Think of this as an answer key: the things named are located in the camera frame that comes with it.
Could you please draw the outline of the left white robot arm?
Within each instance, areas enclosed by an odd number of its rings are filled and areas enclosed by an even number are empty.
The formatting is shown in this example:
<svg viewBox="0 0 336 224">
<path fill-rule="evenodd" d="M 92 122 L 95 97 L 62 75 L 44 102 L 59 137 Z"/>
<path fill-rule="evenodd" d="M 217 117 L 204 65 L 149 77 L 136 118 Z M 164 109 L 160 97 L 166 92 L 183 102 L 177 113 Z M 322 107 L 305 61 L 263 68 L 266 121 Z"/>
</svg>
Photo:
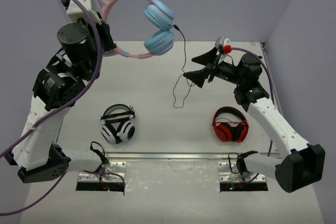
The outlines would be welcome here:
<svg viewBox="0 0 336 224">
<path fill-rule="evenodd" d="M 47 182 L 72 171 L 98 173 L 108 163 L 94 148 L 66 150 L 58 137 L 64 117 L 100 75 L 102 54 L 115 48 L 109 25 L 99 17 L 76 18 L 57 32 L 61 48 L 37 75 L 30 111 L 18 143 L 3 156 L 19 167 L 25 184 Z"/>
</svg>

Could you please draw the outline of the pink blue cat-ear headphones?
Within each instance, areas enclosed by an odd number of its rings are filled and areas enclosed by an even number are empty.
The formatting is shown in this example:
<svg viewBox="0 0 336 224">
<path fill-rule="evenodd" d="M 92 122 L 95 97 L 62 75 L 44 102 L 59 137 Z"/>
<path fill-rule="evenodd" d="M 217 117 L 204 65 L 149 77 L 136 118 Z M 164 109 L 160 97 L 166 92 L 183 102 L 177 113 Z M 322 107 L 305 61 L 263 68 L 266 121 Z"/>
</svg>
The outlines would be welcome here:
<svg viewBox="0 0 336 224">
<path fill-rule="evenodd" d="M 120 0 L 96 0 L 101 10 L 101 16 L 106 22 L 112 7 Z M 160 56 L 168 52 L 174 45 L 174 34 L 171 31 L 175 27 L 173 11 L 160 0 L 146 0 L 149 3 L 145 6 L 144 16 L 159 30 L 151 35 L 144 42 L 147 53 L 131 54 L 120 47 L 105 51 L 104 56 L 121 55 L 126 58 L 146 59 L 153 56 Z"/>
</svg>

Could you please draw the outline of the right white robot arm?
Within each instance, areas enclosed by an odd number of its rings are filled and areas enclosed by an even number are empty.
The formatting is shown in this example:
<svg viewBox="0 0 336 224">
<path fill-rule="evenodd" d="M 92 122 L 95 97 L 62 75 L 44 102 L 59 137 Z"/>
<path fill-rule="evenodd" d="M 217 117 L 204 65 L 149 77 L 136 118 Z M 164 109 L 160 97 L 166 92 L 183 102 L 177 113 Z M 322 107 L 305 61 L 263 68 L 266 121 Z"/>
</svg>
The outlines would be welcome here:
<svg viewBox="0 0 336 224">
<path fill-rule="evenodd" d="M 273 178 L 286 192 L 318 182 L 322 178 L 325 150 L 312 145 L 299 135 L 286 121 L 273 103 L 272 91 L 266 91 L 259 82 L 262 72 L 267 72 L 261 57 L 244 50 L 237 65 L 221 61 L 234 48 L 221 46 L 192 58 L 203 69 L 184 73 L 199 88 L 215 77 L 236 85 L 234 97 L 238 105 L 254 118 L 275 144 L 280 158 L 265 156 L 257 151 L 237 155 L 236 169 L 245 178 L 249 173 Z"/>
</svg>

